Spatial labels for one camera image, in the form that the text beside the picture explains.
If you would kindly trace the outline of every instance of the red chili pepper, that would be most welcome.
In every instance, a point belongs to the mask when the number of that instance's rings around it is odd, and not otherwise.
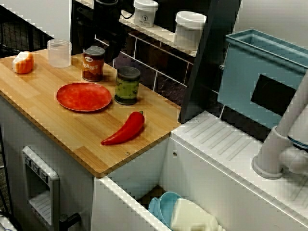
[[[136,135],[138,131],[140,131],[140,129],[142,128],[143,124],[143,111],[133,112],[129,115],[123,127],[121,127],[119,131],[108,137],[106,140],[103,140],[101,144],[112,145],[117,143],[123,143]]]

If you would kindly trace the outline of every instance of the white jar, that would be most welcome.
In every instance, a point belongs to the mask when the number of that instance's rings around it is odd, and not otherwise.
[[[158,3],[152,0],[135,0],[134,24],[141,27],[153,27]]]
[[[177,28],[174,44],[185,50],[198,50],[206,16],[190,11],[181,11],[177,13],[175,21]]]

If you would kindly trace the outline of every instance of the white sink board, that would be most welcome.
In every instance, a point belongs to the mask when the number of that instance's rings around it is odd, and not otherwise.
[[[208,112],[172,131],[171,138],[308,228],[308,177],[286,172],[268,180],[255,173],[251,161],[262,142]]]

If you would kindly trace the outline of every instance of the red plate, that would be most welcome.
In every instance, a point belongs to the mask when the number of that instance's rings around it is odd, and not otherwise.
[[[57,92],[57,101],[63,107],[79,112],[92,112],[106,107],[111,101],[110,92],[96,83],[71,83]]]

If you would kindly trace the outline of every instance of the orange toy fruit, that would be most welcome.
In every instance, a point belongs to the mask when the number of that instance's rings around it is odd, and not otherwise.
[[[29,73],[34,66],[34,57],[28,51],[20,52],[12,63],[13,71],[19,74]]]

